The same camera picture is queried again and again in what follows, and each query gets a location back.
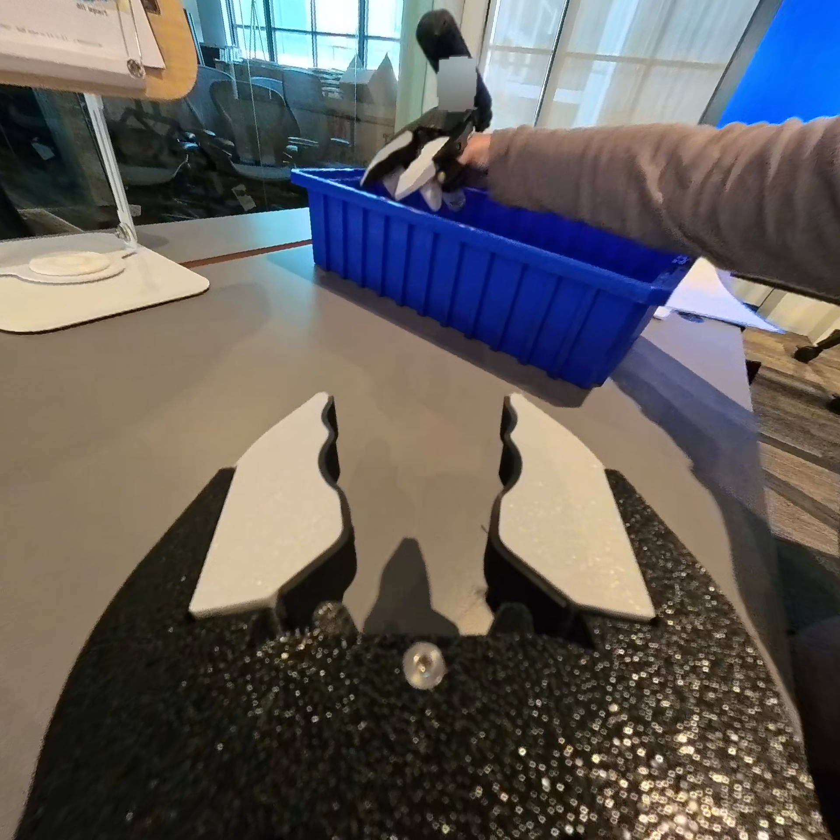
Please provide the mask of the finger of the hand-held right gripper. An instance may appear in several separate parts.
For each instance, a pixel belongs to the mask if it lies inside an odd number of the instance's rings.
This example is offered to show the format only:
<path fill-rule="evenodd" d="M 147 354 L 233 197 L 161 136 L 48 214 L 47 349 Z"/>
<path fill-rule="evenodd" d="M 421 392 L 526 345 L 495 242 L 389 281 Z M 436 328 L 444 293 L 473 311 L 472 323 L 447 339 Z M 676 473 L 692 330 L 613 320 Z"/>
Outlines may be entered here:
<path fill-rule="evenodd" d="M 374 155 L 360 179 L 360 187 L 385 184 L 394 191 L 396 181 L 405 168 L 416 159 L 421 148 L 431 140 L 438 140 L 438 133 L 429 129 L 405 129 Z"/>
<path fill-rule="evenodd" d="M 419 193 L 426 202 L 443 202 L 445 185 L 457 166 L 459 153 L 452 140 L 431 140 L 418 152 L 395 183 L 393 198 L 397 202 Z"/>

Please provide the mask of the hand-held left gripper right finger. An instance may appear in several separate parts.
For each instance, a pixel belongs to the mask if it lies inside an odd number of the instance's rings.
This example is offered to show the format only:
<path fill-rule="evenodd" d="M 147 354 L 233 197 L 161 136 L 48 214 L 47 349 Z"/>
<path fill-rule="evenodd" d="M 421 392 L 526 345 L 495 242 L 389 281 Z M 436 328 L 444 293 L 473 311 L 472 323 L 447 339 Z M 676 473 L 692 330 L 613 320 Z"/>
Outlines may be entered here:
<path fill-rule="evenodd" d="M 601 460 L 521 394 L 502 405 L 490 557 L 572 613 L 651 623 L 656 610 Z"/>

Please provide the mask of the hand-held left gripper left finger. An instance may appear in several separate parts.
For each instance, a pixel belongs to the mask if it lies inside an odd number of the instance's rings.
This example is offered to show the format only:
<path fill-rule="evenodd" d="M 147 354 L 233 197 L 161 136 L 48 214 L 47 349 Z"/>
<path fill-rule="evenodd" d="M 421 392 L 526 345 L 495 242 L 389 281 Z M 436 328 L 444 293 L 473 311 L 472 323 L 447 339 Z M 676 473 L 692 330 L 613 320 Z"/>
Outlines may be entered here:
<path fill-rule="evenodd" d="M 268 613 L 289 630 L 341 602 L 357 571 L 350 506 L 339 487 L 333 397 L 319 392 L 242 455 L 189 613 Z"/>

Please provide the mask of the blue ribbed plastic bin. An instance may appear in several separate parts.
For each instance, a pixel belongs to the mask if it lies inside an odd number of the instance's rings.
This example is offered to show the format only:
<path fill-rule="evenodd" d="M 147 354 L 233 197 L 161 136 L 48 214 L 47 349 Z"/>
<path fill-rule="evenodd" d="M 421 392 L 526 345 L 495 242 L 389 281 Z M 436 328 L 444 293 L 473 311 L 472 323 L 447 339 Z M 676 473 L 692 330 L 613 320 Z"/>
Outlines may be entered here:
<path fill-rule="evenodd" d="M 296 169 L 316 266 L 582 389 L 603 385 L 695 263 L 465 190 L 458 211 Z"/>

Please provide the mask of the person's right forearm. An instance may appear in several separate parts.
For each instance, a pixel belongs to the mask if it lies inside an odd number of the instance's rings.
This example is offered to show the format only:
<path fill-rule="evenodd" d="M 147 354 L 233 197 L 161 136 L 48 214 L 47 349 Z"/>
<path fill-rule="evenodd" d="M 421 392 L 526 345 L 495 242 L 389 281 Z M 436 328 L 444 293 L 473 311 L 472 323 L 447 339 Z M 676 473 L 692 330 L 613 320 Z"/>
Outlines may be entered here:
<path fill-rule="evenodd" d="M 839 300 L 839 119 L 478 135 L 499 203 Z"/>

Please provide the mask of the person's right hand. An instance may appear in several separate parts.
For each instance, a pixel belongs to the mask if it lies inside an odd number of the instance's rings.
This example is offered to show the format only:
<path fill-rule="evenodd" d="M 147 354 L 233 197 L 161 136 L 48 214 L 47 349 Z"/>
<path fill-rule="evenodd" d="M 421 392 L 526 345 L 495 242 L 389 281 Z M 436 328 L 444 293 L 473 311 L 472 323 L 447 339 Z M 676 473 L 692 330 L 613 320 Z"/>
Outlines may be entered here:
<path fill-rule="evenodd" d="M 471 172 L 486 175 L 490 167 L 490 142 L 492 133 L 472 133 L 458 157 L 458 163 Z"/>

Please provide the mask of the grey office chair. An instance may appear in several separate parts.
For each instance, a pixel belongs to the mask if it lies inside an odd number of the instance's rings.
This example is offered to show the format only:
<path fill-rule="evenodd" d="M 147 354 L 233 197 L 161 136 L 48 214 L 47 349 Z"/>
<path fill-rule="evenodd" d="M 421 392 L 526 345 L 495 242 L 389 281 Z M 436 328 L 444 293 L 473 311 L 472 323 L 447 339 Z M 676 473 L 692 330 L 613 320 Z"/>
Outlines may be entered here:
<path fill-rule="evenodd" d="M 228 73 L 200 66 L 193 89 L 185 98 L 194 134 L 214 158 L 242 165 L 259 163 L 259 140 L 251 100 L 238 97 Z"/>
<path fill-rule="evenodd" d="M 280 82 L 267 77 L 250 81 L 256 110 L 259 163 L 274 170 L 320 165 L 320 144 L 303 136 Z"/>

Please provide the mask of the wooden board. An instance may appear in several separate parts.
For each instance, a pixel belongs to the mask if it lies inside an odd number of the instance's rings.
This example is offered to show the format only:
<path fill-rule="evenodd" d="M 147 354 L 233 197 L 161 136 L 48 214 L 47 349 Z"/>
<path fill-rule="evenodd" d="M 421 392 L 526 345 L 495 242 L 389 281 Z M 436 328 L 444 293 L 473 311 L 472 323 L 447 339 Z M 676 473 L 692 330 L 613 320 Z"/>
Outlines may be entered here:
<path fill-rule="evenodd" d="M 181 1 L 142 1 L 155 42 L 164 62 L 163 69 L 146 67 L 144 97 L 169 102 L 191 92 L 197 77 L 198 57 L 193 31 Z"/>

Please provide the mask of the white paper sheets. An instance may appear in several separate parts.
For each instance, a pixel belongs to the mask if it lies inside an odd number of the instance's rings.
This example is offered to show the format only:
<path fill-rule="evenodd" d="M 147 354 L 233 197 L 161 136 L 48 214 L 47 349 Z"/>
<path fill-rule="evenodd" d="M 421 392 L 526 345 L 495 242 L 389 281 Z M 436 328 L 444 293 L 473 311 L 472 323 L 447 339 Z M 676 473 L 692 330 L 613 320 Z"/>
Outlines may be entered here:
<path fill-rule="evenodd" d="M 714 267 L 706 259 L 697 259 L 666 304 L 654 312 L 665 320 L 673 313 L 723 322 L 731 326 L 782 334 L 782 328 L 764 320 L 737 299 L 723 282 L 730 274 Z"/>

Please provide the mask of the acrylic sign stand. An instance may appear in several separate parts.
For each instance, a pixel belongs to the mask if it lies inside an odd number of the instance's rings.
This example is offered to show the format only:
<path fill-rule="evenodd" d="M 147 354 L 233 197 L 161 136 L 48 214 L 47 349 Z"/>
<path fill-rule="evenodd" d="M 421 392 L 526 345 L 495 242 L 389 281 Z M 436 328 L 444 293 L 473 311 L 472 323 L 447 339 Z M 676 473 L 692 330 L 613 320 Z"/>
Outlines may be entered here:
<path fill-rule="evenodd" d="M 127 182 L 188 156 L 155 125 L 142 2 L 2 2 L 3 333 L 39 334 L 198 297 L 208 281 L 139 240 Z"/>

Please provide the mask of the black chair caster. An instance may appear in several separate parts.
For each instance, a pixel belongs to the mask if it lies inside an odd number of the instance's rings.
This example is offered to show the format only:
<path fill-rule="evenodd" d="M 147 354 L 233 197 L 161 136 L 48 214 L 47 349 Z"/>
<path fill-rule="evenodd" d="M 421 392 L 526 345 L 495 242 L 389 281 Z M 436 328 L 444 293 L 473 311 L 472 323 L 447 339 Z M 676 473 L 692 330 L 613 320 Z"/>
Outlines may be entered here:
<path fill-rule="evenodd" d="M 824 339 L 817 341 L 814 344 L 809 344 L 797 348 L 792 354 L 792 358 L 802 364 L 809 364 L 818 358 L 822 353 L 838 347 L 840 344 L 840 330 L 835 329 Z"/>

